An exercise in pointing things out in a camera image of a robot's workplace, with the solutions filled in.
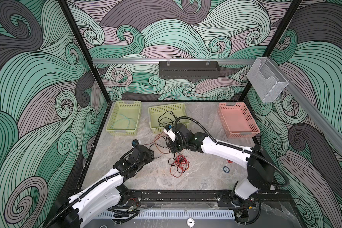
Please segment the pink plastic basket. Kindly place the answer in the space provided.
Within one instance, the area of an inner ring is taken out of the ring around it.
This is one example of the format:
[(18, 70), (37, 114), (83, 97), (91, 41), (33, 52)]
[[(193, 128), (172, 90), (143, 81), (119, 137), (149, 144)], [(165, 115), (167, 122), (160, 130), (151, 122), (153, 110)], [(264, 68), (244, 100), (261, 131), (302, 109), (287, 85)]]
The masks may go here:
[(244, 102), (219, 103), (218, 114), (227, 138), (254, 137), (260, 134)]

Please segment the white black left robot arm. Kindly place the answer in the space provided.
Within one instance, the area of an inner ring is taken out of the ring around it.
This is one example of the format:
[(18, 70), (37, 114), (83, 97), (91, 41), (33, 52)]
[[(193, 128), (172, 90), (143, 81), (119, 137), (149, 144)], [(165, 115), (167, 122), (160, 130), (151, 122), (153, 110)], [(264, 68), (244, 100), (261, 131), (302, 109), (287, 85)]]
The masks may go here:
[(44, 228), (83, 228), (96, 216), (129, 200), (124, 183), (134, 177), (144, 165), (155, 160), (154, 151), (132, 141), (126, 152), (102, 178), (68, 198), (59, 198), (45, 220)]

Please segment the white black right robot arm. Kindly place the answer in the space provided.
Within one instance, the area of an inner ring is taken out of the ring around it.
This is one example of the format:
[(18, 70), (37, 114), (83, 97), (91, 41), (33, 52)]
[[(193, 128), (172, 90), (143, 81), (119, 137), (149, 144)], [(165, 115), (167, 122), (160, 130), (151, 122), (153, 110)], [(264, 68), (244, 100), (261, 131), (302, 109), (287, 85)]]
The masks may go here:
[(195, 119), (179, 117), (167, 124), (164, 133), (176, 143), (177, 151), (190, 150), (202, 154), (211, 154), (229, 160), (247, 171), (247, 177), (235, 184), (228, 194), (232, 205), (251, 206), (251, 195), (259, 191), (269, 191), (271, 186), (288, 187), (290, 181), (264, 151), (254, 147), (240, 146), (214, 138), (206, 128)]

